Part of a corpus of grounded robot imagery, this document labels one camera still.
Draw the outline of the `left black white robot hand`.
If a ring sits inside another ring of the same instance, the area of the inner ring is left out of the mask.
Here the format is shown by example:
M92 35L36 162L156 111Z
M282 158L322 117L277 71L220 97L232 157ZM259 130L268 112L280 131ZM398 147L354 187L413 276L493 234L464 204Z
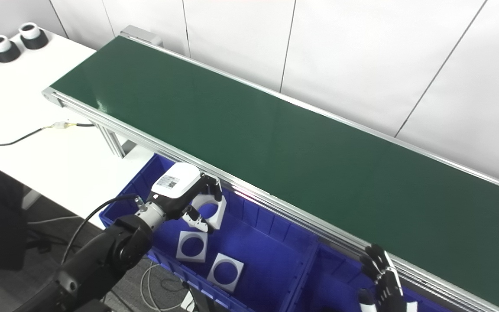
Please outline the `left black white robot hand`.
M220 229L226 211L220 180L187 162L177 162L150 188L140 218L151 227L182 219L204 233Z

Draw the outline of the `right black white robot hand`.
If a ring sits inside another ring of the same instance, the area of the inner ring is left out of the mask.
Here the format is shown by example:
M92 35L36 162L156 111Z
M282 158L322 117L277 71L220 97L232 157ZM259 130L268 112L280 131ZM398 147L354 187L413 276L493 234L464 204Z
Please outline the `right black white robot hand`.
M408 302L398 271L386 250L378 244L365 248L365 254L359 257L361 271L373 283L375 291L365 288L358 291L361 312L417 312L418 302Z

